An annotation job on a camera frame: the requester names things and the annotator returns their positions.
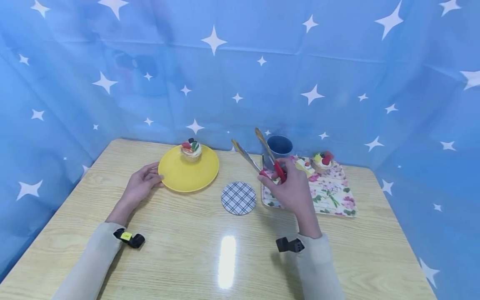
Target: black wrist sensor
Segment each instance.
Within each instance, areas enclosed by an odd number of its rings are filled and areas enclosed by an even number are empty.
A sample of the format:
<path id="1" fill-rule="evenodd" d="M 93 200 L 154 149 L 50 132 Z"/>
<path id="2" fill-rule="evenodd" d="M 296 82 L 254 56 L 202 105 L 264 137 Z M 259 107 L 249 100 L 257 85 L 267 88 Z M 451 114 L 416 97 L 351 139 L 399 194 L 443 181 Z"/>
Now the black wrist sensor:
<path id="1" fill-rule="evenodd" d="M 113 233 L 113 235 L 124 242 L 125 244 L 129 245 L 132 248 L 140 248 L 140 246 L 145 242 L 145 238 L 140 233 L 137 233 L 134 237 L 132 234 L 125 231 L 125 229 L 120 228 Z"/>

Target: coaster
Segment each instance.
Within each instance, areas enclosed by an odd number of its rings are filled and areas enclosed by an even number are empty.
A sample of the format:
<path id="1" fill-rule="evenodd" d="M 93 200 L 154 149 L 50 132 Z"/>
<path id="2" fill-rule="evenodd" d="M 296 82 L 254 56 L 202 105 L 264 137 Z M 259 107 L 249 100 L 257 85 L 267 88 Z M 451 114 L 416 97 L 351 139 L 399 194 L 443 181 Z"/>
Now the coaster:
<path id="1" fill-rule="evenodd" d="M 252 211 L 256 204 L 255 191 L 245 182 L 232 182 L 222 191 L 222 205 L 233 215 L 246 215 Z"/>

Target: sleeve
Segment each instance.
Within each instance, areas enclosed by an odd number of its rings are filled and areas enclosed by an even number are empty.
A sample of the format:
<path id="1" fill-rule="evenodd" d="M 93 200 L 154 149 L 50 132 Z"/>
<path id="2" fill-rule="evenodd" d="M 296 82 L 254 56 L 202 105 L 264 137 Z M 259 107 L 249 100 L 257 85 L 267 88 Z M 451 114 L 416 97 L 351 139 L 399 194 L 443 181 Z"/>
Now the sleeve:
<path id="1" fill-rule="evenodd" d="M 306 300 L 344 300 L 333 266 L 333 256 L 324 234 L 319 239 L 298 235 L 305 249 L 297 253 L 297 267 Z"/>
<path id="2" fill-rule="evenodd" d="M 100 224 L 77 264 L 60 285 L 52 300 L 96 300 L 105 275 L 121 247 L 113 233 L 125 228 L 115 223 Z"/>

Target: cupcake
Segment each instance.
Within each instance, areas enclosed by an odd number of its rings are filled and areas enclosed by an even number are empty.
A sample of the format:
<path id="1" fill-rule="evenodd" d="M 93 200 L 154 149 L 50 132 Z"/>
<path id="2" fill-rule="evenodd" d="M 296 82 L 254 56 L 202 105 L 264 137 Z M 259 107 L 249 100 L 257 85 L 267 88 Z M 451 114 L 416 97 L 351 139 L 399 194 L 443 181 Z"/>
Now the cupcake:
<path id="1" fill-rule="evenodd" d="M 316 153 L 313 156 L 313 168 L 318 173 L 323 173 L 323 171 L 333 167 L 333 158 L 333 154 L 331 154 L 329 151 Z"/>
<path id="2" fill-rule="evenodd" d="M 193 138 L 180 145 L 180 153 L 189 162 L 195 162 L 202 154 L 202 145 Z"/>

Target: strawberry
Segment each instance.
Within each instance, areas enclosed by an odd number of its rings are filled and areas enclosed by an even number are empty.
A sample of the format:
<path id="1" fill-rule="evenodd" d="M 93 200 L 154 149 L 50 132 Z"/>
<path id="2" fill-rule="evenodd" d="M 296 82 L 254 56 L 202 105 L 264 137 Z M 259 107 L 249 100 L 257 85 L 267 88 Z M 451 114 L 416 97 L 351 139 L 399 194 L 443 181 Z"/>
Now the strawberry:
<path id="1" fill-rule="evenodd" d="M 328 164 L 330 164 L 330 160 L 331 160 L 330 155 L 325 155 L 325 157 L 322 158 L 322 164 L 328 166 Z"/>

